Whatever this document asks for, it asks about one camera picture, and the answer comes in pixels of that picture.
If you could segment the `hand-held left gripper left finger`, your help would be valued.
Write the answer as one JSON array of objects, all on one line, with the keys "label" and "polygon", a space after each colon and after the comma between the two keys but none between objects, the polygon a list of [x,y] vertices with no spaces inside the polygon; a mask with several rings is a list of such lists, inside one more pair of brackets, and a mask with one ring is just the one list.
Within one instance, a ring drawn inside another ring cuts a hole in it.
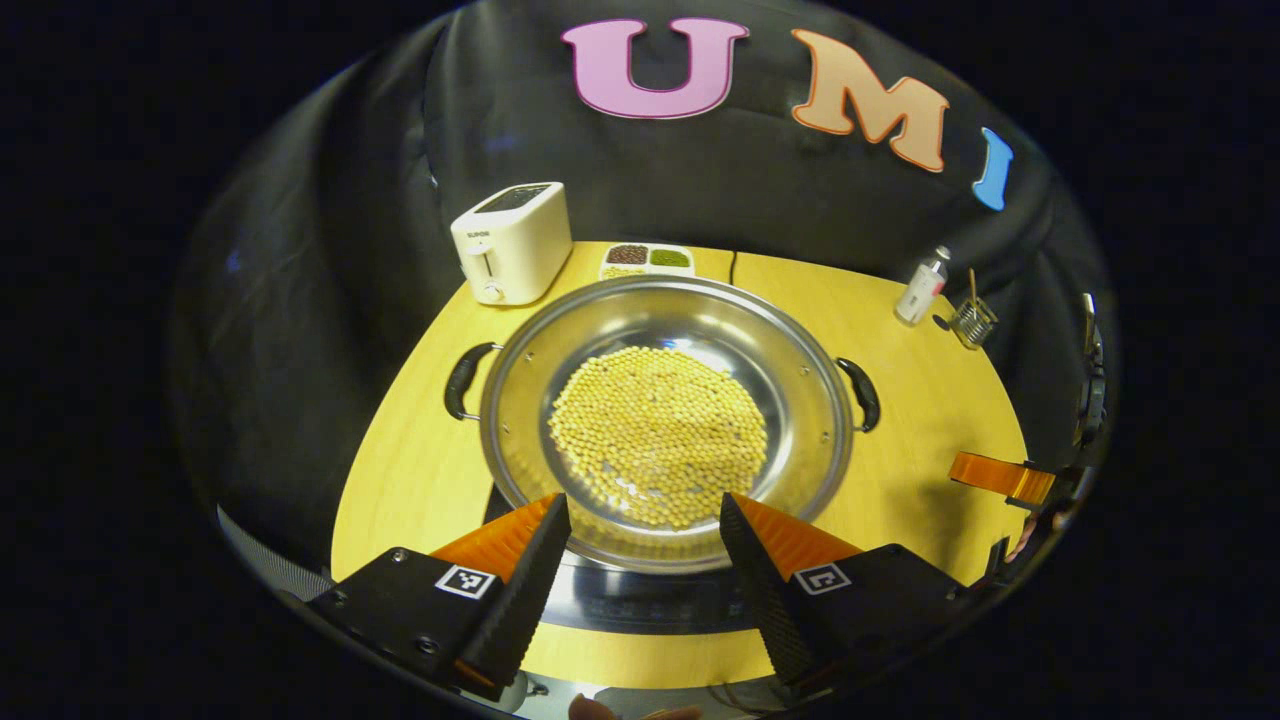
[{"label": "hand-held left gripper left finger", "polygon": [[548,495],[430,553],[392,547],[308,609],[417,679],[497,701],[521,669],[570,533],[566,496]]}]

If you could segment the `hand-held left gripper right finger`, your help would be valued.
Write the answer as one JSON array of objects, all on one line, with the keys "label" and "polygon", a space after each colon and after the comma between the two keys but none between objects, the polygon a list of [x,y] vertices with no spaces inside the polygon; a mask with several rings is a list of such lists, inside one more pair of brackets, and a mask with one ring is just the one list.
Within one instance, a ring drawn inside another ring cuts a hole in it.
[{"label": "hand-held left gripper right finger", "polygon": [[959,624],[966,588],[901,544],[860,550],[745,495],[719,536],[777,679],[795,694],[860,685]]}]

